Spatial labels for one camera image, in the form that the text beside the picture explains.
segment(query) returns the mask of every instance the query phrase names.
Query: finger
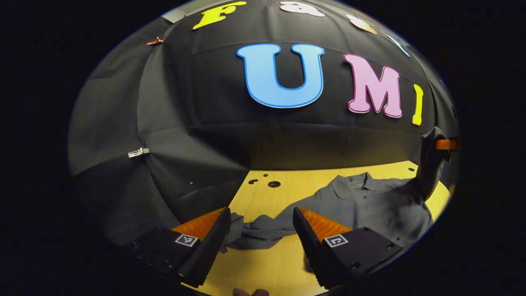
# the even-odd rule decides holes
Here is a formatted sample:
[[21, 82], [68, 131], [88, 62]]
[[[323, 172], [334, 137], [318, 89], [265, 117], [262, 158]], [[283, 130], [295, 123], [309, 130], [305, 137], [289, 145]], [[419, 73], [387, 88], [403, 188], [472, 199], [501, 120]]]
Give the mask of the finger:
[[269, 296], [269, 292], [263, 289], [257, 289], [252, 296]]
[[242, 289], [234, 288], [234, 291], [232, 292], [232, 296], [250, 296], [247, 292], [243, 291]]

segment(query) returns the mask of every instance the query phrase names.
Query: gray shirt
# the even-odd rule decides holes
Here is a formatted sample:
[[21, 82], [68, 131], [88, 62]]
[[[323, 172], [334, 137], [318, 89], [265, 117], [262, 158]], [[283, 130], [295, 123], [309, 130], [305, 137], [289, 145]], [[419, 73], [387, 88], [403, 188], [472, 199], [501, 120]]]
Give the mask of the gray shirt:
[[415, 179], [375, 180], [369, 173], [339, 175], [314, 195], [289, 205], [275, 219], [261, 215], [254, 222], [243, 223], [243, 217], [233, 213], [226, 246], [268, 249], [283, 236], [296, 234], [292, 212], [297, 206], [351, 229], [369, 227], [400, 246], [408, 246], [433, 224], [420, 196]]

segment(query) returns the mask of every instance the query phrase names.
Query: wooden table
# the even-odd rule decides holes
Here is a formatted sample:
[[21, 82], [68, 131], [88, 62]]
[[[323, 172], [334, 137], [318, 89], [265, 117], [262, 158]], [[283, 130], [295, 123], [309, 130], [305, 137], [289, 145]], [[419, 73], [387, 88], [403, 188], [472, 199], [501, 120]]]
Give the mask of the wooden table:
[[[375, 179], [406, 179], [415, 177], [416, 170], [415, 164], [404, 161], [348, 169], [250, 171], [229, 207], [231, 212], [244, 216], [244, 222], [251, 222], [262, 214], [274, 218], [291, 203], [327, 186], [337, 175], [369, 172]], [[248, 184], [253, 179], [258, 182]], [[268, 186], [270, 181], [279, 181], [281, 186], [271, 188]], [[434, 221], [444, 209], [449, 196], [446, 187], [439, 183], [426, 202]], [[266, 250], [228, 248], [227, 253], [217, 255], [204, 285], [197, 290], [213, 296], [231, 296], [233, 288], [243, 289], [250, 294], [261, 288], [269, 291], [271, 296], [321, 294], [326, 289], [319, 286], [313, 273], [304, 270], [304, 253], [297, 235], [286, 236]]]

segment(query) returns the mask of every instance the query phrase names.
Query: letter u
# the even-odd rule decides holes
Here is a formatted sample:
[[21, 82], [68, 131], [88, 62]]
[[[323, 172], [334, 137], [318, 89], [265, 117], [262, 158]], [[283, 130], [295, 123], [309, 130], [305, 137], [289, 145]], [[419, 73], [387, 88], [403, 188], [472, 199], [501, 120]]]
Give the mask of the letter u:
[[244, 46], [237, 55], [245, 60], [245, 80], [250, 96], [274, 108], [295, 108], [314, 102], [323, 91], [320, 56], [325, 50], [310, 44], [295, 44], [292, 51], [301, 56], [305, 82], [296, 89], [279, 85], [275, 56], [281, 51], [276, 44]]

